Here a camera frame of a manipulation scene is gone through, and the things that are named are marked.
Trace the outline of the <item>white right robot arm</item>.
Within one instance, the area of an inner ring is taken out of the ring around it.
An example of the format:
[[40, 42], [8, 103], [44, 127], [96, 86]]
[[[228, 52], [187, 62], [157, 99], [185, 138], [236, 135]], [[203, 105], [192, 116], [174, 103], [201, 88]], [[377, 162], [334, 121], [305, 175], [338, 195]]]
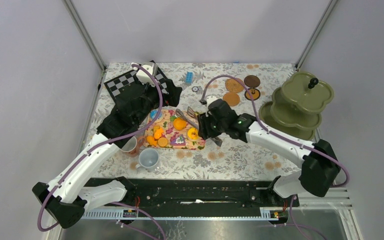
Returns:
[[200, 100], [207, 111], [198, 115], [198, 135], [203, 139], [226, 134], [232, 139], [264, 147], [294, 163], [300, 170], [277, 176], [267, 191], [267, 201], [281, 205], [288, 197], [309, 193], [324, 197], [341, 170], [327, 141], [298, 139], [265, 125], [257, 116], [237, 114], [220, 98]]

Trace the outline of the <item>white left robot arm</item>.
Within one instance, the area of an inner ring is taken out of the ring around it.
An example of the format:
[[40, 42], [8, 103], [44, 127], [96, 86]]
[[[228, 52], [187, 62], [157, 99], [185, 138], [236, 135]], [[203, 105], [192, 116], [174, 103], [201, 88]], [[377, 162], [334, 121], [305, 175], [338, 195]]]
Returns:
[[133, 82], [122, 87], [111, 113], [75, 160], [49, 183], [38, 182], [33, 186], [32, 192], [41, 203], [39, 213], [47, 211], [57, 225], [67, 229], [89, 210], [112, 202], [132, 204], [135, 192], [121, 180], [95, 187], [85, 185], [107, 159], [141, 131], [140, 125], [152, 110], [176, 107], [182, 91], [170, 79], [156, 86]]

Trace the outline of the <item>purple cake slice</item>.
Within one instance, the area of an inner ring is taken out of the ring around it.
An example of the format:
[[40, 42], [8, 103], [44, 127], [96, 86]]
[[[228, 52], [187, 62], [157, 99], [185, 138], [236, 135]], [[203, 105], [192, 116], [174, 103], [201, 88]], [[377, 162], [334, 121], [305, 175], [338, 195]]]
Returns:
[[175, 134], [170, 138], [170, 145], [175, 146], [185, 146], [186, 140], [183, 134]]

